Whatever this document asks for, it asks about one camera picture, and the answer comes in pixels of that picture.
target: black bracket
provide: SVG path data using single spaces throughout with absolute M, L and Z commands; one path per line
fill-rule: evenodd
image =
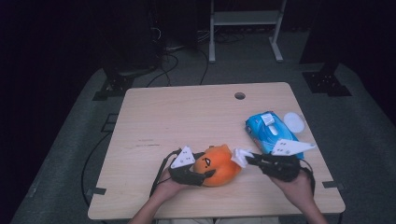
M 340 193 L 347 190 L 347 188 L 342 183 L 337 183 L 335 181 L 325 181 L 322 182 L 322 184 L 325 189 L 337 188 Z
M 313 93 L 329 96 L 351 96 L 346 86 L 341 85 L 334 75 L 338 63 L 325 63 L 318 72 L 303 72 L 306 83 Z
M 104 63 L 103 70 L 107 79 L 92 100 L 105 101 L 108 97 L 123 97 L 125 92 L 132 88 L 136 77 L 151 73 L 156 68 L 156 66 L 137 68 L 131 65 L 116 66 L 112 63 Z

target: gray floor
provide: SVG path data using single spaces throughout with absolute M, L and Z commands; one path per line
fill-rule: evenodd
M 244 40 L 234 44 L 217 45 L 217 61 L 208 66 L 203 85 L 288 82 L 334 180 L 346 188 L 341 192 L 346 203 L 343 223 L 395 223 L 395 127 L 363 88 L 358 76 L 343 65 L 338 67 L 335 75 L 352 96 L 329 97 L 308 89 L 302 72 L 317 71 L 321 66 L 298 64 L 308 33 L 280 34 L 278 43 L 285 59 L 283 63 L 276 63 L 267 41 L 268 35 L 246 35 Z M 207 53 L 207 44 L 200 49 Z M 170 84 L 199 85 L 206 68 L 204 54 L 183 49 L 173 55 L 177 56 L 178 64 L 168 73 Z M 163 68 L 169 69 L 175 62 L 173 57 L 163 57 Z M 161 72 L 158 69 L 137 78 L 133 87 L 146 87 Z M 87 217 L 81 174 L 86 164 L 84 192 L 94 188 L 111 136 L 102 132 L 102 127 L 109 114 L 120 111 L 122 103 L 122 97 L 92 100 L 105 79 L 103 70 L 92 75 L 12 223 L 95 222 Z M 169 85 L 168 80 L 162 76 L 150 87 L 166 85 Z M 336 223 L 338 216 L 327 218 Z M 305 223 L 303 217 L 282 217 L 281 221 Z

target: hole in table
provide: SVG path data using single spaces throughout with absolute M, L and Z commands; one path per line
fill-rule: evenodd
M 237 92 L 234 96 L 238 100 L 243 100 L 246 97 L 246 95 L 244 93 L 242 93 L 242 92 Z

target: black cable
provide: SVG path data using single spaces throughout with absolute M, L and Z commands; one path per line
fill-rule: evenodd
M 165 75 L 166 75 L 166 78 L 168 79 L 168 84 L 166 85 L 166 86 L 172 86 L 172 84 L 171 84 L 171 78 L 168 76 L 168 72 L 167 71 L 165 71 L 165 69 L 163 69 L 163 64 L 161 63 L 161 70 L 163 70 L 163 72 L 165 73 Z
M 168 178 L 166 178 L 165 180 L 162 180 L 162 181 L 158 182 L 157 185 L 160 185 L 161 183 L 163 183 L 163 182 L 165 182 L 165 181 L 167 181 L 167 180 L 170 180 L 171 178 L 172 178 L 172 177 L 168 177 Z
M 148 85 L 146 86 L 146 88 L 149 87 L 149 85 L 151 85 L 151 83 L 154 82 L 155 79 L 157 79 L 158 77 L 161 77 L 161 76 L 163 76 L 163 75 L 167 75 L 168 72 L 170 72 L 170 71 L 172 71 L 173 69 L 175 69 L 176 66 L 178 65 L 178 58 L 177 58 L 175 55 L 168 54 L 167 56 L 171 56 L 172 58 L 174 58 L 174 59 L 176 60 L 175 64 L 174 64 L 169 70 L 164 71 L 163 73 L 161 73 L 161 74 L 159 74 L 158 76 L 154 77 L 154 78 L 148 83 Z
M 207 69 L 209 67 L 209 59 L 207 58 L 207 55 L 201 49 L 198 49 L 198 50 L 201 51 L 202 54 L 204 54 L 205 60 L 206 60 L 206 68 L 205 68 L 204 74 L 201 77 L 201 81 L 199 82 L 199 85 L 202 85 L 202 83 L 204 82 L 204 78 L 206 76 L 206 73 L 207 73 Z
M 88 156 L 87 160 L 85 160 L 84 167 L 82 168 L 81 179 L 80 179 L 80 181 L 81 181 L 81 184 L 80 184 L 80 185 L 81 185 L 81 193 L 82 193 L 82 197 L 84 198 L 85 204 L 87 204 L 88 206 L 90 206 L 90 203 L 88 202 L 88 199 L 87 199 L 87 197 L 86 197 L 86 195 L 85 195 L 85 190 L 84 190 L 84 174 L 85 174 L 85 169 L 87 168 L 88 161 L 90 160 L 91 155 L 93 154 L 93 152 L 99 147 L 99 145 L 100 145 L 111 133 L 113 133 L 113 132 L 108 132 L 105 136 L 103 136 L 103 137 L 99 140 L 98 143 L 96 143 L 96 145 L 95 145 L 95 146 L 93 147 L 93 149 L 91 150 L 90 155 Z
M 311 170 L 312 174 L 314 173 L 314 170 L 312 169 L 311 164 L 309 164 L 306 160 L 300 160 L 300 161 L 305 162 L 305 164 L 307 164 L 309 166 L 309 169 Z
M 215 41 L 218 44 L 231 45 L 233 43 L 236 43 L 238 41 L 241 41 L 241 40 L 245 39 L 245 35 L 244 34 L 239 34 L 239 35 L 241 35 L 241 36 L 238 37 L 237 34 L 230 35 L 230 34 L 220 33 L 220 34 L 216 35 Z
M 158 181 L 160 180 L 161 175 L 163 174 L 163 169 L 165 168 L 165 165 L 168 162 L 169 158 L 173 155 L 178 155 L 178 153 L 180 153 L 180 151 L 181 151 L 181 148 L 169 153 L 169 155 L 167 155 L 165 157 L 165 159 L 163 159 L 163 163 L 161 163 L 161 166 L 160 166 L 160 169 L 158 170 L 157 176 L 155 176 L 154 182 L 152 183 L 151 191 L 149 193 L 150 197 L 151 197 L 152 193 L 154 193 L 154 190 L 157 188 L 157 186 L 162 183 L 162 182 L 159 183 Z

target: hand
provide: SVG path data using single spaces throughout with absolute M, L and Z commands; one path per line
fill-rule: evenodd
M 165 168 L 161 178 L 158 182 L 157 188 L 151 197 L 155 197 L 161 202 L 165 202 L 175 197 L 181 190 L 185 189 L 188 185 L 182 185 L 177 183 L 171 178 L 168 168 Z
M 168 168 L 166 168 L 161 175 L 154 193 L 128 223 L 150 224 L 160 206 L 165 201 L 175 197 L 175 195 L 187 186 L 188 185 L 181 185 L 174 181 L 169 174 Z
M 284 182 L 271 176 L 270 178 L 283 191 L 286 198 L 300 209 L 308 223 L 328 223 L 315 203 L 311 180 L 306 172 L 300 171 L 299 175 L 291 182 Z
M 286 198 L 297 208 L 301 209 L 307 204 L 315 203 L 311 189 L 311 180 L 304 171 L 291 182 L 273 178 L 270 179 L 283 191 Z

